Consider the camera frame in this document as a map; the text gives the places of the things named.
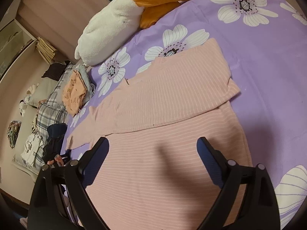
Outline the person's left hand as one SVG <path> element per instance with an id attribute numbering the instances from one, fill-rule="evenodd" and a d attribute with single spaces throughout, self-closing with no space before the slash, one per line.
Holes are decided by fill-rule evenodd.
<path id="1" fill-rule="evenodd" d="M 47 164 L 48 165 L 50 165 L 50 166 L 52 166 L 52 165 L 58 165 L 59 167 L 63 167 L 64 166 L 64 161 L 63 161 L 63 159 L 62 159 L 62 157 L 60 156 L 60 155 L 56 155 L 55 157 L 54 157 L 54 159 L 53 160 L 49 160 L 48 162 L 47 162 Z"/>

